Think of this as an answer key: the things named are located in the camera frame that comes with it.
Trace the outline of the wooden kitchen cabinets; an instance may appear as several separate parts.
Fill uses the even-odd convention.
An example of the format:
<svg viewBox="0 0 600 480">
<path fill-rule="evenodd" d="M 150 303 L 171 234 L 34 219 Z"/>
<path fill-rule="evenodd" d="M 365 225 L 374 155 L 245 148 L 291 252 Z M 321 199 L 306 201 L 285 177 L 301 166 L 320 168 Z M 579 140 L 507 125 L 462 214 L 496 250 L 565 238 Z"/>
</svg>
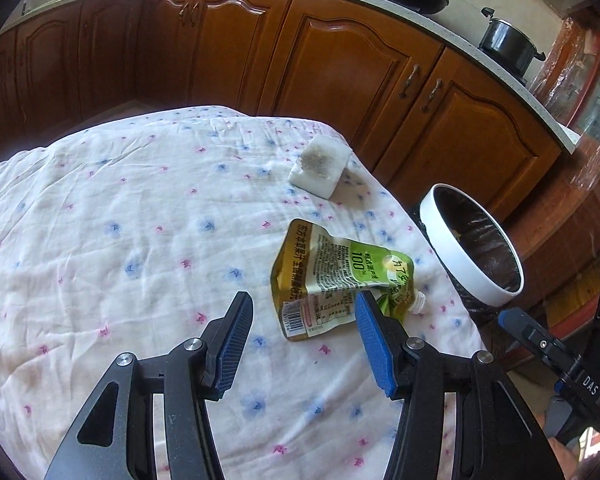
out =
<svg viewBox="0 0 600 480">
<path fill-rule="evenodd" d="M 565 150 L 463 53 L 342 0 L 81 0 L 0 35 L 0 160 L 140 100 L 340 132 L 404 205 L 438 183 L 504 219 Z"/>
</svg>

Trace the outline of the black cooking pot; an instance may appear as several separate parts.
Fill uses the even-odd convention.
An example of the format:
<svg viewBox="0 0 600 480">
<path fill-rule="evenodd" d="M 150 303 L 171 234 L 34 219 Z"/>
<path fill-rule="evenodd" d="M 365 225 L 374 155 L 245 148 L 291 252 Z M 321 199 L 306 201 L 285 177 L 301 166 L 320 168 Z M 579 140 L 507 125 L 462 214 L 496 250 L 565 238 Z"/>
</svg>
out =
<svg viewBox="0 0 600 480">
<path fill-rule="evenodd" d="M 496 18 L 492 8 L 485 6 L 481 14 L 489 23 L 478 49 L 511 75 L 522 78 L 533 60 L 546 60 L 545 53 L 540 52 L 526 34 L 509 22 Z"/>
</svg>

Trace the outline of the green drink pouch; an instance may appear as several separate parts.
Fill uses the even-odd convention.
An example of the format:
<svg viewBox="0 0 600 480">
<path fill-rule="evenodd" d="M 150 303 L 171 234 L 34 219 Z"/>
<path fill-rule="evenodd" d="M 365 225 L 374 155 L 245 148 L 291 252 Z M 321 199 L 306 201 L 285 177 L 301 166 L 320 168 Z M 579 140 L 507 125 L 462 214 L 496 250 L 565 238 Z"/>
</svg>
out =
<svg viewBox="0 0 600 480">
<path fill-rule="evenodd" d="M 402 320 L 422 313 L 413 260 L 402 252 L 334 237 L 294 219 L 271 273 L 273 304 L 284 336 L 303 340 L 355 321 L 355 298 L 368 290 L 383 314 Z"/>
</svg>

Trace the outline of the glass display cabinet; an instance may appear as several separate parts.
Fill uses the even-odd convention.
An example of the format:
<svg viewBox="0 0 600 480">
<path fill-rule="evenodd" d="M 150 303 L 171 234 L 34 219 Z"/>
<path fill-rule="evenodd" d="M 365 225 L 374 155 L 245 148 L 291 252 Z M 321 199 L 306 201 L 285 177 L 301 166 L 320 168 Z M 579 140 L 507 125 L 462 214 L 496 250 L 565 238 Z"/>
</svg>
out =
<svg viewBox="0 0 600 480">
<path fill-rule="evenodd" d="M 531 91 L 576 149 L 558 157 L 505 222 L 524 266 L 513 302 L 523 309 L 600 284 L 600 14 L 592 6 L 562 22 Z"/>
</svg>

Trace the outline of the white sponge block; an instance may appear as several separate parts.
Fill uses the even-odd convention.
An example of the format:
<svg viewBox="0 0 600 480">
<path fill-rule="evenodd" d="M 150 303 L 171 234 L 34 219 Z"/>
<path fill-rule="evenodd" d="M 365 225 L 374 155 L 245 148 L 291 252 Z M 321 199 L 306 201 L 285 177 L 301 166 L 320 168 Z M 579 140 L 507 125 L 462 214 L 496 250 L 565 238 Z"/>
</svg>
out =
<svg viewBox="0 0 600 480">
<path fill-rule="evenodd" d="M 352 150 L 347 143 L 330 136 L 316 136 L 292 166 L 288 181 L 297 188 L 329 200 L 351 155 Z"/>
</svg>

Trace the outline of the white trash bin black liner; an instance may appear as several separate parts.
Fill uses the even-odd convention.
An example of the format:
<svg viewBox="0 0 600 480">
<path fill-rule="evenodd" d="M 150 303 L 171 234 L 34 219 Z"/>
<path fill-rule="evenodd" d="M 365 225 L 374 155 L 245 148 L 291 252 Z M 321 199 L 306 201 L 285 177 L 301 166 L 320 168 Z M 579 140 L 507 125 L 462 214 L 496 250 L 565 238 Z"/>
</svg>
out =
<svg viewBox="0 0 600 480">
<path fill-rule="evenodd" d="M 414 219 L 475 318 L 498 315 L 524 290 L 514 244 L 467 193 L 437 183 L 415 206 Z"/>
</svg>

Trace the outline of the floral white tablecloth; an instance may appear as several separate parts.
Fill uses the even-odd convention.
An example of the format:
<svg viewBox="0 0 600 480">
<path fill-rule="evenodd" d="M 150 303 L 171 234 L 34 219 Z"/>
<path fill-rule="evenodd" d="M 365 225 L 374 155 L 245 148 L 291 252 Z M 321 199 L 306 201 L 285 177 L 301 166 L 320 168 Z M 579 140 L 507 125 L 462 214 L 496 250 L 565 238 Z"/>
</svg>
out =
<svg viewBox="0 0 600 480">
<path fill-rule="evenodd" d="M 470 356 L 482 341 L 399 203 L 351 158 L 328 200 L 288 176 L 320 122 L 189 107 L 86 129 L 0 163 L 0 443 L 39 479 L 111 361 L 158 356 L 249 292 L 234 385 L 209 405 L 230 479 L 379 479 L 400 406 L 352 324 L 287 340 L 271 271 L 289 223 L 409 255 L 425 309 L 409 334 Z"/>
</svg>

